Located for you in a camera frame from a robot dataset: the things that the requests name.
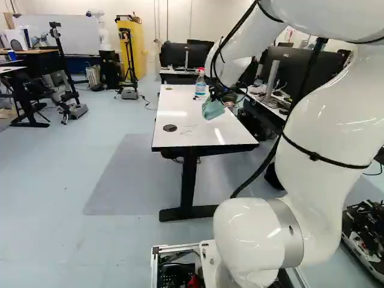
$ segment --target black band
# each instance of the black band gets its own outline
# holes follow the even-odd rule
[[[281,21],[280,19],[277,19],[277,18],[275,18],[274,16],[268,14],[268,13],[265,11],[265,9],[262,7],[262,5],[260,4],[260,1],[259,1],[258,5],[259,5],[259,7],[260,7],[260,10],[263,11],[263,13],[264,13],[264,15],[265,15],[266,17],[270,18],[271,20],[273,20],[273,21],[275,21],[275,22],[283,23],[283,21]]]
[[[332,159],[328,159],[328,158],[325,158],[323,156],[321,156],[320,154],[316,153],[316,152],[312,152],[312,151],[309,151],[309,150],[306,150],[305,148],[297,145],[294,141],[290,140],[285,134],[284,132],[281,134],[282,137],[289,143],[291,144],[293,147],[295,147],[297,150],[299,150],[300,152],[303,152],[305,154],[307,154],[310,159],[312,161],[317,161],[317,160],[321,160],[323,162],[326,162],[326,163],[329,163],[329,164],[332,164],[332,165],[336,165],[336,166],[340,166],[340,167],[343,167],[343,168],[349,168],[349,169],[366,169],[368,168],[370,165],[352,165],[352,164],[345,164],[345,163],[342,163],[342,162],[338,162],[338,161],[334,161]]]
[[[354,41],[347,41],[347,42],[351,43],[351,44],[371,44],[371,43],[379,42],[379,41],[382,41],[382,40],[384,40],[384,36],[380,37],[380,38],[377,38],[377,39],[374,39],[374,40],[365,41],[365,42],[354,42]]]

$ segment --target wheel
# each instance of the wheel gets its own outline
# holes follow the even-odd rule
[[[67,122],[68,122],[68,114],[67,114],[67,113],[64,113],[64,114],[62,115],[61,124],[62,124],[62,125],[66,125]]]

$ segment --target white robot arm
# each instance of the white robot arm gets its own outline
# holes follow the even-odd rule
[[[242,59],[261,55],[287,25],[359,45],[353,61],[290,114],[275,161],[287,196],[230,199],[214,215],[223,271],[243,288],[267,287],[279,268],[332,256],[344,200],[384,144],[384,2],[261,0],[259,6],[263,11],[253,11],[216,59],[215,76],[227,87],[242,74]]]

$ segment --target gray floor mat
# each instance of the gray floor mat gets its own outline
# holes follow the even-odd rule
[[[151,152],[152,135],[125,136],[102,174],[83,213],[86,215],[156,215],[180,202],[182,165]],[[263,160],[265,149],[203,157],[197,168],[195,205],[220,204]],[[246,196],[279,194],[263,177]]]

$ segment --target computer monitor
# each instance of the computer monitor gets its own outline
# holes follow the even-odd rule
[[[205,44],[185,44],[165,42],[161,48],[163,66],[185,66],[185,53],[188,51],[188,68],[204,67],[208,55]]]
[[[202,44],[202,45],[205,45],[206,48],[207,48],[207,51],[209,53],[209,51],[211,50],[211,48],[214,46],[215,43],[212,42],[212,41],[188,39],[187,40],[187,44]]]
[[[161,47],[161,65],[174,67],[185,65],[185,43],[165,42]]]
[[[279,60],[276,81],[291,98],[299,94],[305,72],[313,51],[289,47],[270,47],[264,61],[261,78],[268,82],[273,60]],[[321,52],[308,77],[304,95],[324,85],[343,69],[343,56],[340,53]]]
[[[293,47],[294,43],[292,42],[279,42],[277,44],[278,47]]]
[[[188,44],[188,68],[205,66],[205,60],[209,50],[205,44]]]

